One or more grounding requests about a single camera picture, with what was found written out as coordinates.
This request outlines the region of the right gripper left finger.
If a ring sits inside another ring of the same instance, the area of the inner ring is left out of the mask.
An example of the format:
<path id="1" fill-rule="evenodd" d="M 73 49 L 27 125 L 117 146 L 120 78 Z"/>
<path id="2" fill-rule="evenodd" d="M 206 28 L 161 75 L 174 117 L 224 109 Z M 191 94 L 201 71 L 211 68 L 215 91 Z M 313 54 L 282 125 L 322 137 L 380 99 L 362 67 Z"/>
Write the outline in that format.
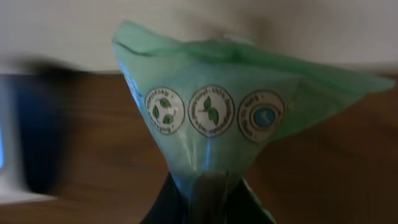
<path id="1" fill-rule="evenodd" d="M 186 224 L 187 208 L 170 173 L 140 224 Z"/>

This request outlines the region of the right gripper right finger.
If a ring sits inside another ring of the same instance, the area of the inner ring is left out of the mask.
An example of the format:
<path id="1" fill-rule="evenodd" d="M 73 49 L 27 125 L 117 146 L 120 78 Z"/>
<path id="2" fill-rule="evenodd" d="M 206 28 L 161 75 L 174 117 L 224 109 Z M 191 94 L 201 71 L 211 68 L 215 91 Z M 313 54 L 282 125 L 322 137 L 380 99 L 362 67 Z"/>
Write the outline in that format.
<path id="1" fill-rule="evenodd" d="M 226 201 L 227 224 L 276 224 L 270 211 L 248 185 L 241 179 Z"/>

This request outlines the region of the teal snack packet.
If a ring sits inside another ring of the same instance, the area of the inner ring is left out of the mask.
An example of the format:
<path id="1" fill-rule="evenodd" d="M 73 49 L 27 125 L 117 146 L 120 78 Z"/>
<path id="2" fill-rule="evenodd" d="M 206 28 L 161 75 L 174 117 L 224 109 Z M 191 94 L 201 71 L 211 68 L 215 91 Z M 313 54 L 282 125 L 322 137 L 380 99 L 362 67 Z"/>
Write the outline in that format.
<path id="1" fill-rule="evenodd" d="M 187 223 L 226 223 L 228 195 L 269 142 L 395 84 L 230 37 L 182 42 L 129 21 L 112 45 Z"/>

